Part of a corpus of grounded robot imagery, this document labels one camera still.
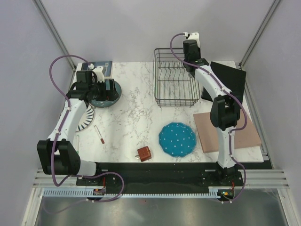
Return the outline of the wire dish rack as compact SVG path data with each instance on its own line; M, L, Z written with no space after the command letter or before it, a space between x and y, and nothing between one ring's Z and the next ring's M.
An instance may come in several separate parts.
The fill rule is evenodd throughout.
M200 99L199 82L169 48L156 48L153 56L154 97L160 107L193 106Z

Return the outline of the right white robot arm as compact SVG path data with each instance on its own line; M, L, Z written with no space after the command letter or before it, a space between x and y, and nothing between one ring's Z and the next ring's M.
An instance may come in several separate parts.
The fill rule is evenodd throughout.
M218 133L218 160L215 172L210 173L208 179L224 186L238 176L232 151L241 103L214 74L209 63L201 58L196 40L183 41L183 52L186 71L203 85L213 102L210 121Z

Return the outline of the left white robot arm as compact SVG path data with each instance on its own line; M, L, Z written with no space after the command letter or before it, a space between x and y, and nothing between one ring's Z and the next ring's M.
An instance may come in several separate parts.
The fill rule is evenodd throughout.
M114 79L106 79L104 68L77 71L76 82L64 95L64 109L53 132L46 140L40 140L37 151L43 172L47 175L87 176L93 185L103 181L103 173L96 163L84 161L73 147L73 139L79 121L89 104L95 101L115 101L119 98Z

